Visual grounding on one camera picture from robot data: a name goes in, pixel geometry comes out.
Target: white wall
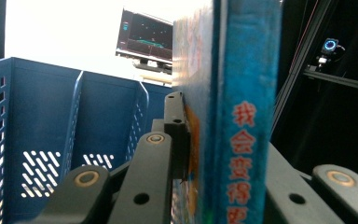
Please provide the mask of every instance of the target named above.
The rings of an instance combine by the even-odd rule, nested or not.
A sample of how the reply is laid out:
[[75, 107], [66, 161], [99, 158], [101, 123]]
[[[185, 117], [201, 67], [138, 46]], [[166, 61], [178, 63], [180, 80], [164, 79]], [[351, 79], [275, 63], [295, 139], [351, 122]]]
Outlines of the white wall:
[[122, 8], [173, 21], [178, 7], [164, 2], [7, 0], [5, 56], [131, 78], [131, 62], [115, 56]]

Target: blue plastic crate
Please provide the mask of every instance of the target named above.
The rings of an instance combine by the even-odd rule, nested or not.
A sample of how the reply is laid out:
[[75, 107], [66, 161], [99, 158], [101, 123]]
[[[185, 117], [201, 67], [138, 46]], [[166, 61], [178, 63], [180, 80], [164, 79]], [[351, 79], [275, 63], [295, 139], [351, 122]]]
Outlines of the blue plastic crate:
[[129, 161], [171, 89], [17, 58], [0, 61], [0, 223], [36, 217], [71, 170]]

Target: blue book cover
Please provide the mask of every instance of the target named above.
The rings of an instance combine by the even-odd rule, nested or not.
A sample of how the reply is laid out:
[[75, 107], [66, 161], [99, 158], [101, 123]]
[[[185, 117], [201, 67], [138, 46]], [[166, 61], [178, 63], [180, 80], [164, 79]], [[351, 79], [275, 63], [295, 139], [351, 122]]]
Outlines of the blue book cover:
[[281, 33], [278, 0], [198, 1], [173, 26], [173, 88], [191, 130], [176, 223], [262, 223]]

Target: book spine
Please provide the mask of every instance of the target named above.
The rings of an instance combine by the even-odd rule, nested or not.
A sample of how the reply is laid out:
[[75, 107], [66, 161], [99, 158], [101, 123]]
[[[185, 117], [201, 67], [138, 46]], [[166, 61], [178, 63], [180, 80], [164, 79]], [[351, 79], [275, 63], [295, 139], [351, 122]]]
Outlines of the book spine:
[[279, 1], [222, 2], [215, 223], [262, 223], [280, 30]]

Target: book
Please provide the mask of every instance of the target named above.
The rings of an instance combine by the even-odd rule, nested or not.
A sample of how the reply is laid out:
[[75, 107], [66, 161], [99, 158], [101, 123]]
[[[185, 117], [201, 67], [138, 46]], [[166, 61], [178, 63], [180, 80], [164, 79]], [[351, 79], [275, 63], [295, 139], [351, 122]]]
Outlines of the book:
[[201, 1], [173, 24], [172, 87], [191, 131], [173, 223], [262, 223], [281, 3]]

